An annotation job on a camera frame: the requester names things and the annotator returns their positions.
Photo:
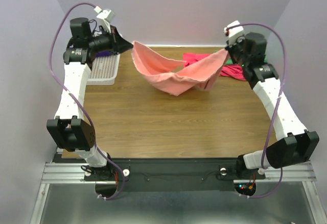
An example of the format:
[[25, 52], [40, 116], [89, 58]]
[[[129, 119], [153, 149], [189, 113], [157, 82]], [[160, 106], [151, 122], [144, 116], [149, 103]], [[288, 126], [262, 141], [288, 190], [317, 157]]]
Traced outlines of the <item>pink towel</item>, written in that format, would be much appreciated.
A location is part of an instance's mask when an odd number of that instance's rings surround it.
[[132, 60], [136, 70], [155, 88], [179, 96], [193, 87], [210, 90], [229, 58], [226, 50], [186, 65], [185, 61], [168, 59], [146, 45], [133, 42]]

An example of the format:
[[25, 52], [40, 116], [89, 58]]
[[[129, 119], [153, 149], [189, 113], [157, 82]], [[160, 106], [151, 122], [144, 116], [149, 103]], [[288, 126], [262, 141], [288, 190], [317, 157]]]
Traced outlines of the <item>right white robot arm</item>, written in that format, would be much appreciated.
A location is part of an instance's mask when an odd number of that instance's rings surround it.
[[268, 132], [275, 132], [277, 139], [261, 151], [238, 156], [237, 176], [247, 178], [257, 169], [279, 169], [309, 161], [319, 136], [299, 120], [282, 91], [277, 71], [265, 61], [266, 38], [259, 33], [231, 30], [226, 35], [226, 50], [232, 62], [241, 66], [245, 80], [262, 102], [271, 120]]

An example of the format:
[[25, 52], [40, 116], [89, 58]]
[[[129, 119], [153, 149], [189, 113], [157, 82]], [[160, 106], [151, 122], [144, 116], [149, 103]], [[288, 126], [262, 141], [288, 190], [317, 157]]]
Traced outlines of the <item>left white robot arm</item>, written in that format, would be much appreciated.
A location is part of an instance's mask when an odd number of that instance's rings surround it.
[[99, 34], [91, 30], [90, 20], [85, 17], [72, 19], [70, 29], [72, 37], [63, 53], [61, 100], [46, 128], [60, 149], [74, 152], [86, 161], [82, 169], [87, 175], [97, 174], [102, 180], [109, 180], [116, 173], [110, 155], [97, 146], [95, 126], [83, 106], [85, 90], [98, 53], [108, 51], [116, 56], [132, 49], [133, 44], [122, 38], [109, 20], [102, 21]]

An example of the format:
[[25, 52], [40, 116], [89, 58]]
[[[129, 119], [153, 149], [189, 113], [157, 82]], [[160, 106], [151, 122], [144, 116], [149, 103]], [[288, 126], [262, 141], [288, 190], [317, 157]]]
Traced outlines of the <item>green towel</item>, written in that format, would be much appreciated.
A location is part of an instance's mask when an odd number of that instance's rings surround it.
[[234, 63], [232, 62], [232, 59], [229, 58], [226, 62], [225, 65], [233, 65]]

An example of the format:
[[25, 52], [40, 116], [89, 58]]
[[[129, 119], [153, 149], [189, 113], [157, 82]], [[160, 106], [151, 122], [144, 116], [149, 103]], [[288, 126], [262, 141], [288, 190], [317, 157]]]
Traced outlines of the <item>rolled purple towel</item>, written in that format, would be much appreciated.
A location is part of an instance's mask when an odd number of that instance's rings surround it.
[[111, 51], [102, 51], [96, 54], [97, 57], [109, 57], [111, 56]]

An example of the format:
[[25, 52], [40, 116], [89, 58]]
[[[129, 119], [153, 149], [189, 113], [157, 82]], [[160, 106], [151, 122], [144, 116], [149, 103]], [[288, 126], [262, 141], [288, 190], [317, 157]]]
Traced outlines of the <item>red towel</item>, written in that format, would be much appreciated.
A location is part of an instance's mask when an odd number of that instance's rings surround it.
[[[196, 54], [196, 53], [184, 53], [183, 54], [183, 61], [185, 61], [185, 67], [192, 65], [206, 57], [210, 56], [210, 54]], [[239, 81], [246, 81], [242, 67], [233, 64], [233, 65], [225, 65], [223, 66], [220, 76], [234, 78]]]

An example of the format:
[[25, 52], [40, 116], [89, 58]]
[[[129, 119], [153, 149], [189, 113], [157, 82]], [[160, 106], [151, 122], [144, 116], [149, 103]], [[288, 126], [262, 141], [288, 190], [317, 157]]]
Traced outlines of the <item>white perforated plastic basket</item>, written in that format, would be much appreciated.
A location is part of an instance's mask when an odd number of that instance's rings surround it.
[[95, 58], [87, 85], [114, 85], [118, 74], [120, 56], [121, 55]]

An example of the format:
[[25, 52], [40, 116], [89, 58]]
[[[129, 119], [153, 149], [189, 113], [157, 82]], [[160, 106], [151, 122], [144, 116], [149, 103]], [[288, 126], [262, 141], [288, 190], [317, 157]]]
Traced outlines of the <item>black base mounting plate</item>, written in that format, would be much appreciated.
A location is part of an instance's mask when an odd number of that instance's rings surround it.
[[256, 169], [237, 169], [237, 158], [144, 158], [114, 159], [129, 173], [122, 180], [120, 172], [108, 164], [102, 168], [82, 165], [84, 179], [96, 183], [99, 191], [124, 192], [154, 191], [234, 191], [234, 182], [263, 180]]

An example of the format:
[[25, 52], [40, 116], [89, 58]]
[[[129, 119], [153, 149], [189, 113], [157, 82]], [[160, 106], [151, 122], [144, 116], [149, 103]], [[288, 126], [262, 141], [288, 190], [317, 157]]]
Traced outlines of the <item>aluminium frame rail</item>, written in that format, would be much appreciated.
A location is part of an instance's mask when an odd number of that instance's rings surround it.
[[[43, 184], [92, 184], [84, 179], [81, 163], [47, 163], [44, 166]], [[283, 182], [316, 182], [316, 174], [311, 162], [287, 166], [283, 169]]]

